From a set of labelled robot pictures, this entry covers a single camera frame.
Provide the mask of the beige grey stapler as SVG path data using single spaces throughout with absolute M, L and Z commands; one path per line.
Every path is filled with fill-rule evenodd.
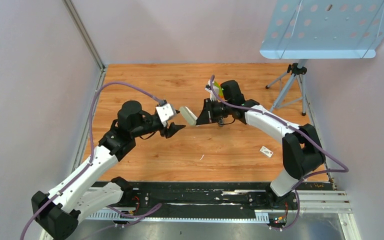
M 179 112 L 190 126 L 197 124 L 198 117 L 187 106 L 181 106 Z

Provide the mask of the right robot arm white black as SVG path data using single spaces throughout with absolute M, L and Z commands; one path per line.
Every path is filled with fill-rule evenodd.
M 287 121 L 257 101 L 246 100 L 235 80 L 217 85 L 210 79 L 205 89 L 210 92 L 210 97 L 204 99 L 203 109 L 194 121 L 195 126 L 218 123 L 223 118 L 232 117 L 266 133 L 281 144 L 283 169 L 270 183 L 265 195 L 270 208 L 281 207 L 286 201 L 285 195 L 294 190 L 307 174 L 326 162 L 317 131 L 311 124 L 299 125 Z

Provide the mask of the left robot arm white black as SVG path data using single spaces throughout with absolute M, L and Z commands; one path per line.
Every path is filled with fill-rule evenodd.
M 102 208 L 116 203 L 129 206 L 133 188 L 121 177 L 97 191 L 87 190 L 136 146 L 136 138 L 159 132 L 168 139 L 183 129 L 184 125 L 170 122 L 179 113 L 166 101 L 155 106 L 153 114 L 136 100 L 126 101 L 90 156 L 57 186 L 32 196 L 34 220 L 54 240 L 65 240 L 85 218 Z

